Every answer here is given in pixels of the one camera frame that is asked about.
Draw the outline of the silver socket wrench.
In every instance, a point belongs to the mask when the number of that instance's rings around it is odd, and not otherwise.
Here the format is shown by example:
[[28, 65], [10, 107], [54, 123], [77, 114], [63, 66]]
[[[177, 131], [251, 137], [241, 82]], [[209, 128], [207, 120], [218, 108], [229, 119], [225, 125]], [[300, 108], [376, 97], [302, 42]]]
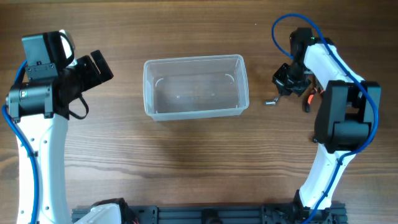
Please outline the silver socket wrench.
[[279, 96], [277, 96], [276, 98], [274, 98], [273, 100], [267, 100], [267, 101], [265, 101], [265, 105], [266, 106], [274, 106], [274, 105], [276, 105], [277, 104], [277, 102], [278, 102], [278, 100], [279, 100]]

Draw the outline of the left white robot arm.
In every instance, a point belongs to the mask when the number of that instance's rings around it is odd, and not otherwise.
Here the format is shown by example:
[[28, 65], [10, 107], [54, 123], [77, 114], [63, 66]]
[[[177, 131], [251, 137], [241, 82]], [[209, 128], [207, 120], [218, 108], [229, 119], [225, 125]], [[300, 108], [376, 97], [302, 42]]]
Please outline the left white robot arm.
[[113, 77], [106, 60], [95, 50], [56, 71], [42, 64], [48, 78], [24, 82], [34, 71], [24, 61], [2, 106], [6, 123], [17, 139], [19, 153], [18, 223], [71, 223], [65, 185], [65, 141], [74, 100], [85, 102], [83, 92]]

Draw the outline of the clear plastic container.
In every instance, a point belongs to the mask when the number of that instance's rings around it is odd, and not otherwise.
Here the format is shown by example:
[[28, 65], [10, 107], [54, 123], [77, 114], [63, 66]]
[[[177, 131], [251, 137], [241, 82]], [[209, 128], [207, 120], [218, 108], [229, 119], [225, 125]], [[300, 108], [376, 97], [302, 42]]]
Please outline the clear plastic container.
[[148, 60], [143, 98], [155, 121], [240, 115], [249, 107], [244, 59], [234, 54]]

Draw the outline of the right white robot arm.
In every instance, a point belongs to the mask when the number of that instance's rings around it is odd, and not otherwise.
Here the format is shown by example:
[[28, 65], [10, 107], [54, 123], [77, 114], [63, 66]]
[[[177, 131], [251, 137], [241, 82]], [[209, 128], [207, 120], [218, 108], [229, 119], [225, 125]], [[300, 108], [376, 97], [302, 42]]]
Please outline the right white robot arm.
[[338, 56], [333, 42], [314, 37], [310, 28], [291, 33], [290, 53], [292, 64], [283, 64], [272, 77], [279, 95], [301, 96], [312, 74], [314, 92], [321, 94], [322, 102], [314, 126], [317, 154], [305, 183], [295, 193], [289, 219], [320, 223], [331, 215], [331, 198], [346, 166], [372, 138], [381, 87], [355, 74]]

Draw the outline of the orange black needle-nose pliers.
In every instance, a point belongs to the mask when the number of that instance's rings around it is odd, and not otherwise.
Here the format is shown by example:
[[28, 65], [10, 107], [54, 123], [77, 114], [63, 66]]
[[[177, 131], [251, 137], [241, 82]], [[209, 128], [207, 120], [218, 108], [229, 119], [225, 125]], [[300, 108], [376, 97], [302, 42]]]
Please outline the orange black needle-nose pliers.
[[306, 113], [310, 112], [310, 105], [311, 105], [313, 97], [315, 96], [316, 93], [319, 93], [320, 96], [323, 97], [324, 90], [321, 88], [312, 88], [307, 99], [304, 101], [304, 111]]

